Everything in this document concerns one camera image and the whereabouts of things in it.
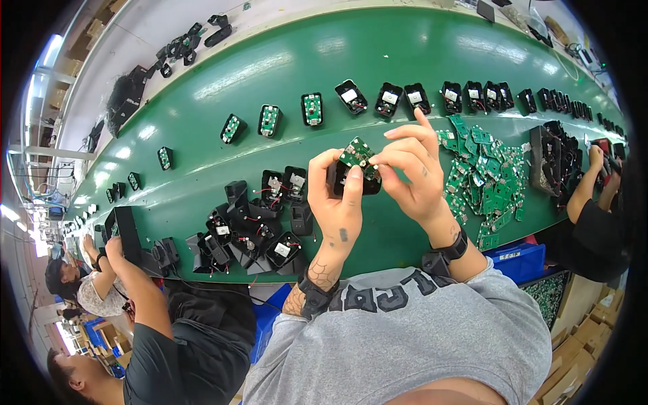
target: gray t-shirt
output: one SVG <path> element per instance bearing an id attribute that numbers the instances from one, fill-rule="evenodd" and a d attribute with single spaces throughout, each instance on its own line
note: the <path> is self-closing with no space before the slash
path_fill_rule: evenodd
<path id="1" fill-rule="evenodd" d="M 463 377 L 526 405 L 549 372 L 551 337 L 538 304 L 492 266 L 465 283 L 413 267 L 363 274 L 311 322 L 279 315 L 243 402 L 383 404 Z"/>

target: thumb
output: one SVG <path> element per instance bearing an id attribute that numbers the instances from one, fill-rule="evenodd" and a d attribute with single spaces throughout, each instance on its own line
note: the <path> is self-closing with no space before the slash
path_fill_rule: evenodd
<path id="1" fill-rule="evenodd" d="M 342 202 L 349 207 L 359 207 L 362 202 L 362 169 L 355 165 L 347 173 L 347 179 L 344 183 L 344 193 Z"/>

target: blue storage crate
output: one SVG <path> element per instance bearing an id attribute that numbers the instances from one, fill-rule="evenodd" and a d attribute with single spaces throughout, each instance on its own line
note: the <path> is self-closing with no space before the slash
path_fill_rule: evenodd
<path id="1" fill-rule="evenodd" d="M 544 276 L 544 245 L 518 241 L 485 251 L 495 268 L 516 284 L 524 284 Z"/>
<path id="2" fill-rule="evenodd" d="M 292 287 L 290 284 L 286 283 L 276 293 L 272 294 L 267 302 L 275 307 L 281 308 L 291 290 Z M 268 342 L 272 336 L 272 325 L 275 323 L 275 318 L 281 312 L 265 304 L 253 305 L 253 310 L 257 316 L 257 332 L 255 334 L 257 342 L 250 353 L 250 361 L 252 364 L 256 364 L 268 346 Z"/>

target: workbench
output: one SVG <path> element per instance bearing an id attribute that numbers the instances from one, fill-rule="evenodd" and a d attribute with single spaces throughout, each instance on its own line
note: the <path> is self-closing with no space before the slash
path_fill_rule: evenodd
<path id="1" fill-rule="evenodd" d="M 509 146 L 529 141 L 528 131 L 543 122 L 560 120 L 564 129 L 578 138 L 608 137 L 596 122 L 574 120 L 566 114 L 542 111 L 536 92 L 546 87 L 569 94 L 592 107 L 594 115 L 625 128 L 614 103 L 589 77 L 574 80 L 579 70 L 544 44 L 521 32 L 493 25 L 460 13 L 414 8 L 376 8 L 337 12 L 296 21 L 269 30 L 226 48 L 179 77 L 144 105 L 98 156 L 73 197 L 66 220 L 81 216 L 91 203 L 98 212 L 86 226 L 103 224 L 117 205 L 133 206 L 133 215 L 143 248 L 154 240 L 173 237 L 180 255 L 179 272 L 192 281 L 224 283 L 274 283 L 296 280 L 296 275 L 262 273 L 248 276 L 240 266 L 229 275 L 192 273 L 193 255 L 185 239 L 206 232 L 209 212 L 224 202 L 224 186 L 233 180 L 261 188 L 263 170 L 283 172 L 287 165 L 308 167 L 308 161 L 328 148 L 343 148 L 360 136 L 373 150 L 387 140 L 383 133 L 413 121 L 411 108 L 401 102 L 391 120 L 371 109 L 383 82 L 399 86 L 420 82 L 436 107 L 428 119 L 437 130 L 453 129 L 439 89 L 445 80 L 465 84 L 467 80 L 508 82 L 514 95 L 531 88 L 538 113 L 526 115 L 520 103 L 503 113 L 462 114 L 468 126 L 479 124 Z M 334 87 L 352 79 L 370 108 L 351 115 Z M 315 128 L 303 124 L 300 95 L 321 92 L 325 120 Z M 277 134 L 265 138 L 256 133 L 263 104 L 278 105 L 283 118 Z M 218 138 L 230 113 L 246 121 L 248 129 L 232 145 Z M 157 151 L 173 149 L 172 170 L 162 171 Z M 441 149 L 441 165 L 447 177 L 454 155 Z M 585 154 L 583 170 L 588 167 Z M 127 176 L 140 175 L 143 189 L 130 190 Z M 121 181 L 126 197 L 109 204 L 106 189 Z M 512 221 L 500 232 L 500 244 L 525 237 L 565 218 L 558 214 L 550 197 L 527 187 L 523 222 Z M 289 214 L 283 214 L 284 230 L 290 230 Z M 364 216 L 360 237 L 347 259 L 342 277 L 387 268 L 419 266 L 429 248 L 422 229 L 403 214 L 384 191 L 362 201 Z M 475 241 L 482 217 L 468 213 L 465 229 Z M 302 237 L 302 247 L 311 259 L 321 242 Z"/>

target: plastic bag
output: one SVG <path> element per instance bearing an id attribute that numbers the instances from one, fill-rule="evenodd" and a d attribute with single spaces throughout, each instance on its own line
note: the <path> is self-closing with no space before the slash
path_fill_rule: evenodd
<path id="1" fill-rule="evenodd" d="M 529 19 L 527 20 L 527 24 L 529 27 L 536 30 L 541 36 L 549 38 L 547 26 L 544 24 L 542 18 L 540 18 L 540 14 L 535 10 L 535 7 L 529 7 Z"/>

